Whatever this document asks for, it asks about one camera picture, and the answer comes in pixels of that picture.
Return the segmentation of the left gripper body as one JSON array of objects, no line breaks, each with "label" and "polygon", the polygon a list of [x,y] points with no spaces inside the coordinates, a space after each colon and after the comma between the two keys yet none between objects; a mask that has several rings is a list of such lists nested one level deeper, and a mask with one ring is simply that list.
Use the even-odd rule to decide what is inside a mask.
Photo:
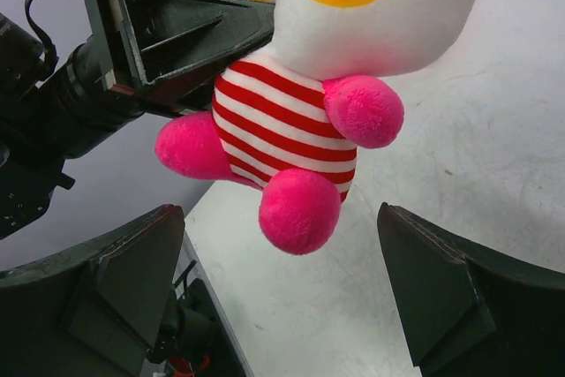
[{"label": "left gripper body", "polygon": [[138,104],[103,88],[92,42],[78,46],[44,83],[40,42],[1,18],[1,236],[48,210],[54,191],[71,189],[64,164],[141,114]]}]

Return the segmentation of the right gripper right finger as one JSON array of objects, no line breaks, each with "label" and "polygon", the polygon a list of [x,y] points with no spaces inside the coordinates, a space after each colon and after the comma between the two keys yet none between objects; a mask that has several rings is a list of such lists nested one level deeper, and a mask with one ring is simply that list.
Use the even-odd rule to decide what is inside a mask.
[{"label": "right gripper right finger", "polygon": [[424,376],[564,374],[564,275],[384,203],[377,228],[411,361]]}]

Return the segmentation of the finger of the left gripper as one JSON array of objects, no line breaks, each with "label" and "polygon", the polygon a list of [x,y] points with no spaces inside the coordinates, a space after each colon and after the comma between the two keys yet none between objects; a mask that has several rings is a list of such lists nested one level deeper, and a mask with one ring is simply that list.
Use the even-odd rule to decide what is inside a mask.
[{"label": "finger of the left gripper", "polygon": [[274,31],[274,6],[249,0],[85,4],[103,89],[164,117],[210,109],[216,77]]}]

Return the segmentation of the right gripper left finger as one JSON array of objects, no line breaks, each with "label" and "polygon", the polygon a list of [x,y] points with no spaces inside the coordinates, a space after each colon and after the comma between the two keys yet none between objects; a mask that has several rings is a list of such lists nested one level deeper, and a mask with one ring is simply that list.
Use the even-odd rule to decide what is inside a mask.
[{"label": "right gripper left finger", "polygon": [[3,376],[138,376],[185,233],[180,207],[1,274]]}]

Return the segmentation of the white pink glasses plush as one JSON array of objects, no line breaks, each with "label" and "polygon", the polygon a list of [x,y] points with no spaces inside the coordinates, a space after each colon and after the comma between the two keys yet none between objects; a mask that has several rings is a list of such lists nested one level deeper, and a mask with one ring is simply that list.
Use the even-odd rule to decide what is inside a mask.
[{"label": "white pink glasses plush", "polygon": [[166,124],[155,152],[185,177],[260,190],[267,240],[308,254],[335,230],[358,149],[402,128],[386,78],[438,60],[476,0],[254,1],[275,8],[272,40],[216,78],[209,111]]}]

